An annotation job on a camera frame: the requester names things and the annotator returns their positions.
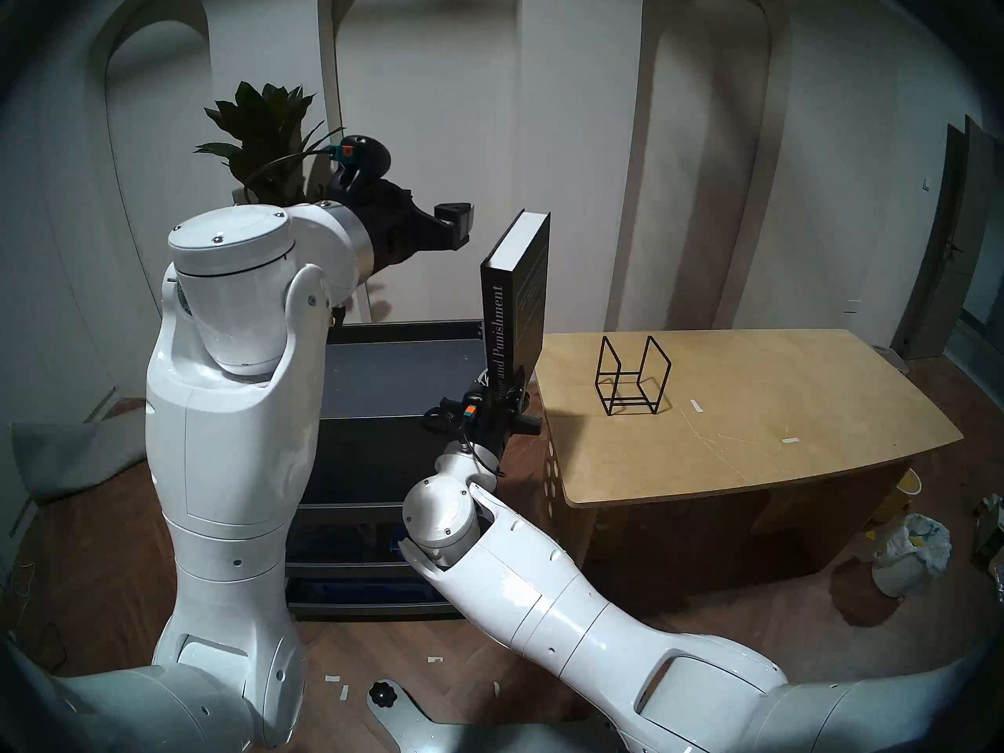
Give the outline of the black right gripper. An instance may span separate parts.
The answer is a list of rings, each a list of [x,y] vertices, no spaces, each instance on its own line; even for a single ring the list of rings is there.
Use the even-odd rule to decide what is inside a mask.
[[[484,369],[479,375],[484,389],[469,389],[469,443],[502,456],[513,436],[541,435],[542,421],[527,414],[530,396],[526,391],[525,366],[516,366],[509,378],[509,393],[496,398],[496,376]]]

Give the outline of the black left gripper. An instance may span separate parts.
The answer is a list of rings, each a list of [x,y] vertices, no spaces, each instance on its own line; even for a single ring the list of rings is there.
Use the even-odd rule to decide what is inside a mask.
[[[437,204],[434,218],[446,228],[444,249],[458,251],[469,242],[472,204]],[[366,187],[362,222],[373,249],[371,275],[417,253],[438,250],[440,245],[438,224],[416,206],[412,191],[388,180],[380,179]]]

